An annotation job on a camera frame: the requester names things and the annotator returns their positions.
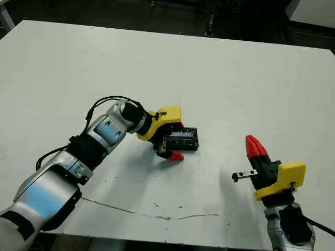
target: crack on table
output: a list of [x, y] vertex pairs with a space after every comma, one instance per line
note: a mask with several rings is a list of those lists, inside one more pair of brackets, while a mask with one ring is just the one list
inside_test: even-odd
[[90, 200], [90, 199], [85, 198], [85, 197], [81, 197], [81, 199], [82, 200], [86, 200], [86, 201], [91, 202], [91, 203], [94, 203], [94, 204], [97, 204], [97, 205], [100, 205], [100, 206], [104, 206], [104, 207], [108, 207], [108, 208], [113, 208], [113, 209], [116, 209], [116, 210], [120, 210], [122, 212], [132, 213], [132, 214], [136, 214], [136, 215], [140, 215], [140, 216], [145, 216], [145, 217], [150, 217], [150, 218], [162, 219], [162, 220], [166, 220], [166, 221], [170, 221], [170, 220], [185, 220], [185, 219], [193, 218], [193, 217], [220, 216], [219, 214], [210, 213], [210, 214], [193, 214], [193, 215], [188, 215], [188, 216], [181, 217], [181, 218], [174, 218], [174, 217], [169, 217], [169, 216], [168, 217], [163, 217], [163, 216], [155, 216], [155, 215], [149, 215], [149, 214], [144, 214], [144, 213], [133, 212], [133, 211], [126, 210], [126, 209], [123, 209], [123, 208], [118, 208], [118, 207], [115, 207], [115, 206], [112, 206], [112, 205], [104, 204], [104, 203], [101, 203], [101, 202], [98, 202], [98, 201], [95, 201], [95, 200]]

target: dark background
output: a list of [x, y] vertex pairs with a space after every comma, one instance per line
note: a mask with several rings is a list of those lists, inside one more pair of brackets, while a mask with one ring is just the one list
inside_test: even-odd
[[[335, 29], [288, 21], [284, 9], [289, 2], [157, 0], [151, 7], [150, 0], [10, 0], [5, 6], [15, 24], [28, 19], [191, 36], [207, 34], [335, 52]], [[0, 28], [0, 37], [4, 34]]]

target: metal bracket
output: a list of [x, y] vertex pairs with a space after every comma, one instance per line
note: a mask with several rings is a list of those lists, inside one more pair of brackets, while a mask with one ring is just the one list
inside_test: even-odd
[[251, 176], [256, 176], [256, 175], [258, 175], [258, 173], [254, 169], [250, 171], [242, 171], [238, 173], [233, 173], [231, 178], [234, 180], [234, 182], [238, 182], [239, 179], [249, 178]]

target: table surface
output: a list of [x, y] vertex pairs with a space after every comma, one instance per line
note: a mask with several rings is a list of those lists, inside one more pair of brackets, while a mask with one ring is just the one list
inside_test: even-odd
[[[231, 180], [250, 169], [247, 134], [272, 160], [307, 164], [296, 201], [335, 228], [330, 51], [22, 21], [0, 41], [0, 55], [0, 208], [11, 204], [39, 156], [81, 132], [96, 99], [124, 95], [148, 110], [181, 105], [200, 147], [167, 162], [149, 142], [127, 135], [55, 233], [271, 249], [251, 182]], [[332, 237], [316, 234], [316, 250], [329, 250]]]

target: black cable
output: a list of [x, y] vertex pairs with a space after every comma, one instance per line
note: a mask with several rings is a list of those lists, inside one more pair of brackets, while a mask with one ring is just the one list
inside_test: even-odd
[[51, 152], [49, 153], [46, 153], [45, 155], [43, 155], [42, 157], [40, 157], [37, 161], [36, 161], [36, 170], [40, 169], [41, 168], [41, 164], [42, 164], [42, 161], [43, 159], [45, 159], [46, 157], [48, 157], [50, 154], [53, 154], [55, 152], [58, 152], [58, 151], [61, 151], [65, 148], [67, 148], [69, 145], [65, 145], [65, 146], [62, 146], [60, 148], [57, 148], [55, 150], [52, 150]]
[[94, 112], [94, 109], [95, 109], [96, 107], [98, 107], [99, 105], [103, 104], [103, 103], [106, 102], [106, 101], [109, 101], [109, 100], [120, 100], [120, 99], [123, 99], [123, 100], [127, 100], [127, 101], [132, 102], [132, 103], [135, 104], [138, 108], [142, 109], [146, 114], [149, 114], [149, 113], [143, 108], [143, 106], [141, 105], [140, 102], [137, 102], [137, 101], [135, 101], [135, 100], [132, 100], [132, 99], [127, 98], [127, 97], [124, 97], [124, 96], [107, 96], [107, 97], [98, 99], [98, 100], [92, 105], [92, 107], [88, 110], [87, 115], [86, 115], [86, 118], [85, 118], [85, 120], [86, 120], [86, 126], [85, 126], [85, 128], [84, 128], [84, 130], [83, 130], [82, 133], [84, 133], [84, 132], [87, 130], [88, 126], [90, 125], [90, 122], [91, 122], [91, 119], [92, 119], [92, 116], [93, 116], [93, 112]]
[[331, 234], [332, 236], [335, 237], [335, 231], [334, 231], [334, 230], [329, 229], [328, 227], [326, 227], [326, 226], [324, 226], [324, 225], [321, 225], [320, 223], [317, 223], [317, 222], [315, 222], [315, 221], [313, 221], [313, 220], [307, 218], [306, 216], [305, 216], [305, 219], [306, 219], [306, 221], [307, 221], [309, 224], [311, 224], [311, 225], [313, 225], [313, 226], [316, 226], [316, 227], [318, 227], [319, 229], [321, 229], [321, 230], [323, 230], [323, 231], [327, 232], [328, 234]]

